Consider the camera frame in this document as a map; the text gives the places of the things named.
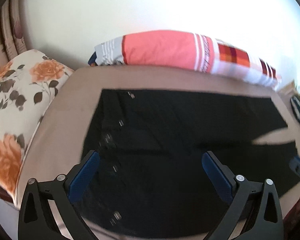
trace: mattress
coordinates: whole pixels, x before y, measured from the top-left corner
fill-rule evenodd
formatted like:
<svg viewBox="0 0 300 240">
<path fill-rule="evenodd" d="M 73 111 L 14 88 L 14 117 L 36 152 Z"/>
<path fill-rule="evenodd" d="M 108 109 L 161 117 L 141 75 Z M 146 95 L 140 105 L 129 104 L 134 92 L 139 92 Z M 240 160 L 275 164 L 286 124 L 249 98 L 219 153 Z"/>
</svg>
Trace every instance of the mattress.
<svg viewBox="0 0 300 240">
<path fill-rule="evenodd" d="M 201 91 L 227 95 L 271 98 L 288 127 L 257 138 L 255 144 L 296 142 L 300 155 L 300 125 L 294 119 L 278 93 L 269 88 L 244 82 L 173 68 L 143 66 L 103 66 L 77 70 L 66 82 L 48 108 L 35 134 L 17 185 L 17 207 L 29 178 L 53 180 L 80 162 L 82 146 L 90 120 L 98 104 L 102 89 L 157 89 Z M 300 197 L 300 183 L 281 197 L 285 216 Z M 70 238 L 54 203 L 51 208 L 61 232 Z M 105 231 L 95 224 L 87 224 L 97 235 Z M 114 233 L 107 234 L 119 238 Z"/>
</svg>

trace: black pants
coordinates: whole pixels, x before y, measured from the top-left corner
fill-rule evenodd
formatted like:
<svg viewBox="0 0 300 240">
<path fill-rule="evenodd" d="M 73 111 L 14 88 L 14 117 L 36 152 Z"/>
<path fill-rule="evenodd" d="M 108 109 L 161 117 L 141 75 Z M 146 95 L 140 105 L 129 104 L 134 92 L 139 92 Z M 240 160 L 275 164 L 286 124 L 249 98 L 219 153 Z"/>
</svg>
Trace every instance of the black pants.
<svg viewBox="0 0 300 240">
<path fill-rule="evenodd" d="M 126 235 L 171 238 L 207 232 L 228 206 L 201 166 L 212 150 L 234 174 L 271 178 L 279 196 L 298 182 L 295 143 L 252 145 L 287 127 L 270 98 L 183 91 L 103 90 L 83 147 L 102 156 L 76 204 L 80 214 Z M 111 220 L 118 211 L 122 219 Z"/>
</svg>

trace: orange rose print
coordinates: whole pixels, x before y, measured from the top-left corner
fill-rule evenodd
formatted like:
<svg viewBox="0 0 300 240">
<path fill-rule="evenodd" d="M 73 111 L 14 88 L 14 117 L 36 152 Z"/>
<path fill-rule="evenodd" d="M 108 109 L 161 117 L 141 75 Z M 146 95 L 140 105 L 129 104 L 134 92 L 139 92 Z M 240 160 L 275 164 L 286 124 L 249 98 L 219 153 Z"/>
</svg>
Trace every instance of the orange rose print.
<svg viewBox="0 0 300 240">
<path fill-rule="evenodd" d="M 44 60 L 33 66 L 29 72 L 32 82 L 44 82 L 52 79 L 59 79 L 64 75 L 64 66 L 56 60 Z"/>
<path fill-rule="evenodd" d="M 0 140 L 0 185 L 15 194 L 16 183 L 21 167 L 21 147 L 11 134 Z"/>
<path fill-rule="evenodd" d="M 11 65 L 12 65 L 12 61 L 9 61 L 7 65 L 0 68 L 0 80 L 10 70 Z"/>
</svg>

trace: floral pillow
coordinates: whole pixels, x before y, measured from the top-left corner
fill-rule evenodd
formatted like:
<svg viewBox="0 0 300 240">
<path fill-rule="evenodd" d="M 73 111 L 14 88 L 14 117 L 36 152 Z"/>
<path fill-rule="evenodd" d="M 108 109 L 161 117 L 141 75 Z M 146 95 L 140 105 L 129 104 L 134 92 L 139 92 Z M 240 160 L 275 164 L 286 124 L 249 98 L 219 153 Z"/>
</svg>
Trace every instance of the floral pillow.
<svg viewBox="0 0 300 240">
<path fill-rule="evenodd" d="M 72 73 L 72 69 L 34 49 L 0 69 L 0 186 L 13 199 L 31 138 Z"/>
</svg>

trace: pink blanket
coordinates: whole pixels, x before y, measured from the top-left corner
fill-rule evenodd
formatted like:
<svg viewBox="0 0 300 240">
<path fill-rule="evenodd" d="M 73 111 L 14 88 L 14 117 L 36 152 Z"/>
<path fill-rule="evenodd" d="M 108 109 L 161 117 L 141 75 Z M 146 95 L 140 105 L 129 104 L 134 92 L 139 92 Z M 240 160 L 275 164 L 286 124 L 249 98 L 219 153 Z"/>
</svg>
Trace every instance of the pink blanket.
<svg viewBox="0 0 300 240">
<path fill-rule="evenodd" d="M 196 33 L 150 31 L 95 47 L 89 65 L 155 65 L 218 74 L 276 90 L 280 75 L 268 63 L 228 43 Z"/>
</svg>

